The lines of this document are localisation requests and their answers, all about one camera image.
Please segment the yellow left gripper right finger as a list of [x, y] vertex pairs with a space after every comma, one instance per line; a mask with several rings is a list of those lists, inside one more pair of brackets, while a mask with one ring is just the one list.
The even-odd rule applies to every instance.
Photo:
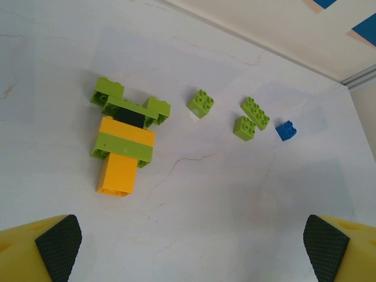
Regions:
[[375, 281], [375, 227], [312, 214], [303, 242], [318, 281]]

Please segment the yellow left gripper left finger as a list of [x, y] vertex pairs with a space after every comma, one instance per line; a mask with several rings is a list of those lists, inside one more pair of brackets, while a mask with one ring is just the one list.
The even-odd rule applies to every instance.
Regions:
[[82, 242], [73, 214], [1, 231], [1, 281], [68, 281]]

